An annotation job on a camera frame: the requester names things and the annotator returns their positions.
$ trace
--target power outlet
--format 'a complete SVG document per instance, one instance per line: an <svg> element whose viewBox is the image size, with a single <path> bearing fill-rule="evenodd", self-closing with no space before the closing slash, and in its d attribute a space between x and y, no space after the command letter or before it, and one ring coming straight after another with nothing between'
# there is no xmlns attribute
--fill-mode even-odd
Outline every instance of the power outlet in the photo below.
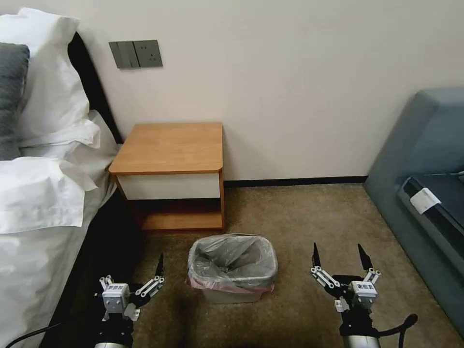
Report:
<svg viewBox="0 0 464 348"><path fill-rule="evenodd" d="M141 68L163 66L158 40L134 41L133 43Z"/></svg>

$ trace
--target plastic bag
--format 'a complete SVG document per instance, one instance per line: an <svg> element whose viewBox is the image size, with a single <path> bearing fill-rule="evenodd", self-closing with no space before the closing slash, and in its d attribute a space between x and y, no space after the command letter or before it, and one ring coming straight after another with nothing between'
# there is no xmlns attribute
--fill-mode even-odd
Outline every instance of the plastic bag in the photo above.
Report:
<svg viewBox="0 0 464 348"><path fill-rule="evenodd" d="M277 257L264 237L223 234L196 241L186 283L196 289L261 293L274 289Z"/></svg>

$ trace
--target baseboard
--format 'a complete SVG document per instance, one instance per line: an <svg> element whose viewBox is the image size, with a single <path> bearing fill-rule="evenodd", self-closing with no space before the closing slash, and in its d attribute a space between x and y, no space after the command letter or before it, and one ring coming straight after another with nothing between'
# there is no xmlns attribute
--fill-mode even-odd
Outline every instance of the baseboard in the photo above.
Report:
<svg viewBox="0 0 464 348"><path fill-rule="evenodd" d="M268 180L226 180L224 187L295 186L314 184L354 184L363 183L367 176L332 176L322 178L268 179Z"/></svg>

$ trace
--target black headboard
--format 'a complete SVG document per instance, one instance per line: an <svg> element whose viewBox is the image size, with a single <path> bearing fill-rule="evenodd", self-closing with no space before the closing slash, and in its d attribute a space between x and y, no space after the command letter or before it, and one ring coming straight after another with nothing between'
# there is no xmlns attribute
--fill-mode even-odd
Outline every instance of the black headboard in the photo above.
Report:
<svg viewBox="0 0 464 348"><path fill-rule="evenodd" d="M105 93L98 78L95 67L90 59L86 45L81 36L76 33L68 45L68 55L71 64L77 70L82 81L82 86L87 94L90 108L97 110L108 125L116 142L122 144L121 134L117 130L113 114L106 100Z"/></svg>

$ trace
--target wooden nightstand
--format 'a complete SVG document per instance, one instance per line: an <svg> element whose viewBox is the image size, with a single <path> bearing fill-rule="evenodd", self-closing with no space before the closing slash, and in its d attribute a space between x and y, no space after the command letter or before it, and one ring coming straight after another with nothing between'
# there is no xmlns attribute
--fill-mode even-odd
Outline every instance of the wooden nightstand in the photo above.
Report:
<svg viewBox="0 0 464 348"><path fill-rule="evenodd" d="M224 228L221 123L137 124L109 171L143 230Z"/></svg>

